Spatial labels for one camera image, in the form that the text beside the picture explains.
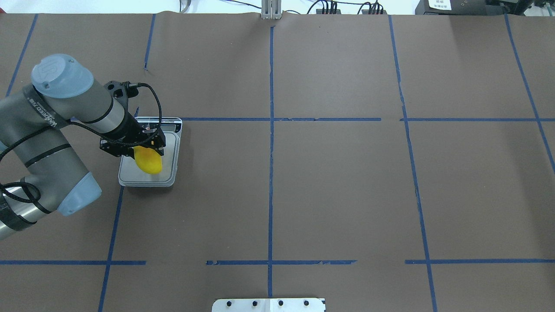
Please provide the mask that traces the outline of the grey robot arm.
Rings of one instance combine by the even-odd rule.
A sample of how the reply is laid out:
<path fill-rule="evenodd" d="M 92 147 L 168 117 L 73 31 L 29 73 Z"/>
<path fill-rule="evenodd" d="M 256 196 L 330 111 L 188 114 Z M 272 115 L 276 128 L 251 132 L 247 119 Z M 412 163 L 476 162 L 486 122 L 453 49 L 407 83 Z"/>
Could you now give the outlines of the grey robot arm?
<path fill-rule="evenodd" d="M 55 54 L 35 65 L 31 83 L 1 101 L 1 157 L 15 152 L 29 171 L 1 184 L 1 239 L 57 211 L 68 216 L 97 200 L 101 188 L 62 133 L 76 126 L 100 138 L 99 148 L 130 157 L 149 174 L 161 171 L 166 146 L 162 118 L 141 126 L 128 100 L 147 83 L 99 83 L 74 57 Z"/>

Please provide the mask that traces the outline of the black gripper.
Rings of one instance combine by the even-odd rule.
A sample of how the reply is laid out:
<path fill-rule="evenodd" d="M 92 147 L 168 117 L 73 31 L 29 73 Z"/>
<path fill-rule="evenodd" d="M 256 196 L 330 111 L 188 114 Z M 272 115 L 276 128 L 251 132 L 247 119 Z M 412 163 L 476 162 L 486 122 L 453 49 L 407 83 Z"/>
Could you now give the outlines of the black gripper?
<path fill-rule="evenodd" d="M 154 89 L 147 83 L 131 83 L 129 81 L 109 81 L 104 87 L 124 109 L 124 116 L 115 130 L 101 135 L 100 150 L 113 156 L 134 158 L 133 148 L 140 146 L 164 155 L 166 146 L 165 135 L 161 130 L 161 104 Z M 129 113 L 128 100 L 139 94 L 139 88 L 151 91 L 158 105 L 158 118 L 150 126 L 141 126 L 137 119 Z"/>

